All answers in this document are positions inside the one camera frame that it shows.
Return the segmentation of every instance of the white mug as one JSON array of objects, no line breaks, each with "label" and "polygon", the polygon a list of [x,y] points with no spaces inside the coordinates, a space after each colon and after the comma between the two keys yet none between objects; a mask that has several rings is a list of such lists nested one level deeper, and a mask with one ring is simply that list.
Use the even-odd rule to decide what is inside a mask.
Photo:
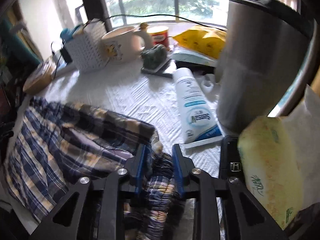
[{"label": "white mug", "polygon": [[153,47],[153,40],[146,31],[138,30],[137,26],[115,29],[101,38],[104,54],[114,63],[135,60],[141,52],[140,36],[144,40],[145,49]]}]

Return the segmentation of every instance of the wall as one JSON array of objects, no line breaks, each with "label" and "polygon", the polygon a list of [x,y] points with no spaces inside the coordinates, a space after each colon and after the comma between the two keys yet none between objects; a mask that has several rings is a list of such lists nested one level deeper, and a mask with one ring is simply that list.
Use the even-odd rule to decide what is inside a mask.
[{"label": "wall", "polygon": [[60,42],[63,25],[55,0],[19,0],[30,35],[44,59],[51,55],[52,41]]},{"label": "wall", "polygon": [[57,11],[59,12],[60,22],[65,28],[73,29],[75,24],[69,13],[69,8],[66,0],[55,0]]}]

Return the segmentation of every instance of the green figurine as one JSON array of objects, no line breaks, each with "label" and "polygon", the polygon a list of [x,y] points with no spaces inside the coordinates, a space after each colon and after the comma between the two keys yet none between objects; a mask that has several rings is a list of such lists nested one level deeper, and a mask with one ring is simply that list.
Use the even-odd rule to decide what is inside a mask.
[{"label": "green figurine", "polygon": [[152,49],[142,51],[141,57],[144,68],[156,69],[167,58],[167,49],[164,45],[157,44]]}]

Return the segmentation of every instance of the white basket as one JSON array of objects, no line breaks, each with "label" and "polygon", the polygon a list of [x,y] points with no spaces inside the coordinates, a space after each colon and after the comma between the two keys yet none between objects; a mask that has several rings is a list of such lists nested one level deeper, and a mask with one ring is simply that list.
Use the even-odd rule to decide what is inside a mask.
[{"label": "white basket", "polygon": [[77,69],[89,72],[104,68],[109,58],[103,53],[101,38],[106,34],[104,23],[90,23],[84,33],[64,44]]}]

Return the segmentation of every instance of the white quilted bedspread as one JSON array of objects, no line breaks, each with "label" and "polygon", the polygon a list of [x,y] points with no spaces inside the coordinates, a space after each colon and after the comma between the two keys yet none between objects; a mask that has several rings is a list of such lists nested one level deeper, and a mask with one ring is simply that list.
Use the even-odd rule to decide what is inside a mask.
[{"label": "white quilted bedspread", "polygon": [[[141,74],[141,67],[142,62],[137,59],[133,63],[108,65],[105,69],[96,72],[67,73],[65,76],[56,78],[39,93],[39,96],[45,97],[48,101],[62,103],[79,101],[149,122],[158,129],[164,151],[170,154],[174,143],[183,144],[175,86],[169,78]],[[217,105],[215,92],[208,100],[215,115]],[[14,139],[11,138],[9,148],[13,146]],[[213,177],[218,177],[220,146],[209,144],[187,152],[182,149],[182,152],[193,160],[196,167]],[[194,202],[189,200],[180,227],[175,233],[175,239],[192,239],[193,208]],[[218,209],[221,217],[220,201],[218,201]]]}]

